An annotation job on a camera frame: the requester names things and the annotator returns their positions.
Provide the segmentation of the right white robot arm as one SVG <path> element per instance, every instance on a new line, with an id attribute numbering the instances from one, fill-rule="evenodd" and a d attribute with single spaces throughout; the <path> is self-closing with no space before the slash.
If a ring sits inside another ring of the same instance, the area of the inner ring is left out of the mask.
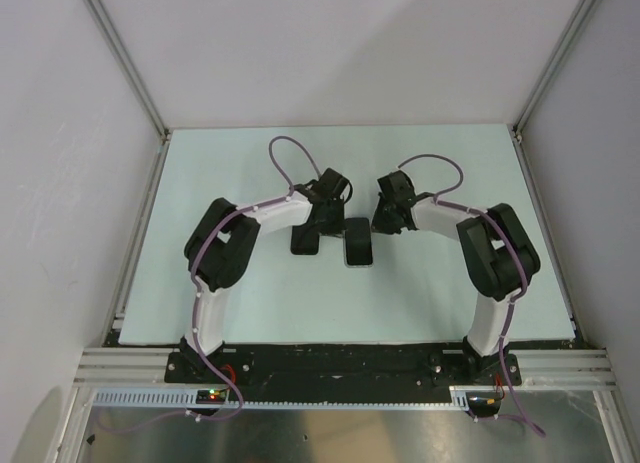
<path id="1" fill-rule="evenodd" d="M 506 359 L 515 304 L 540 270 L 535 247 L 508 204 L 482 210 L 427 193 L 380 193 L 372 230 L 393 235 L 404 229 L 437 233 L 460 244 L 477 291 L 473 321 L 462 343 L 462 371 L 469 381 L 486 383 Z"/>

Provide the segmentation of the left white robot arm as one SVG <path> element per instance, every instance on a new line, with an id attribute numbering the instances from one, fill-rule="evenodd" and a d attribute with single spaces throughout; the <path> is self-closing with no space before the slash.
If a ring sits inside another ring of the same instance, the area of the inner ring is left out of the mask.
<path id="1" fill-rule="evenodd" d="M 230 291 L 245 275 L 259 238 L 291 230 L 289 251 L 296 256 L 319 252 L 320 238 L 344 228 L 341 196 L 295 191 L 245 207 L 224 198 L 214 200 L 185 245 L 195 301 L 185 341 L 193 350 L 187 370 L 201 382 L 221 372 L 218 350 L 223 344 L 225 312 Z"/>

